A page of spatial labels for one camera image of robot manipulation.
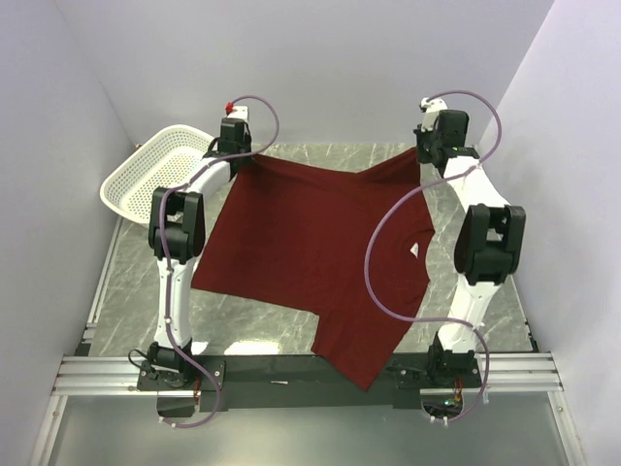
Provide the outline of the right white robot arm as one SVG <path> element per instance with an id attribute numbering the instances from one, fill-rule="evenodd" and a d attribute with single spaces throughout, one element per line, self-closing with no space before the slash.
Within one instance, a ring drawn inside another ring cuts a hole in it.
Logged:
<path id="1" fill-rule="evenodd" d="M 418 160 L 432 164 L 455 192 L 465 219 L 453 263 L 458 282 L 448 322 L 429 347 L 426 377 L 438 387 L 478 374 L 474 331 L 507 277 L 519 264 L 526 224 L 525 210 L 512 206 L 487 177 L 476 150 L 466 145 L 470 117 L 435 99 L 414 129 Z"/>

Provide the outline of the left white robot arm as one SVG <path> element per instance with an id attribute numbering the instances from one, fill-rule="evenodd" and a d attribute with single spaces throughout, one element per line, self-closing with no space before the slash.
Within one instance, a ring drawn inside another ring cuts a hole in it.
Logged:
<path id="1" fill-rule="evenodd" d="M 250 160 L 252 139 L 244 108 L 220 123 L 219 134 L 169 126 L 140 146 L 126 172 L 131 194 L 147 200 L 147 242 L 159 276 L 158 323 L 144 353 L 138 387 L 189 388 L 213 376 L 192 353 L 191 281 L 207 239 L 205 204 Z"/>

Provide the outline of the dark red t shirt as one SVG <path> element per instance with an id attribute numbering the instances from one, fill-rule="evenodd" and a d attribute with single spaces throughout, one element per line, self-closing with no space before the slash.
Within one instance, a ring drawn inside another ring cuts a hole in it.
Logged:
<path id="1" fill-rule="evenodd" d="M 405 150 L 358 173 L 258 155 L 238 173 L 192 285 L 318 317 L 312 351 L 368 389 L 426 293 L 435 234 Z"/>

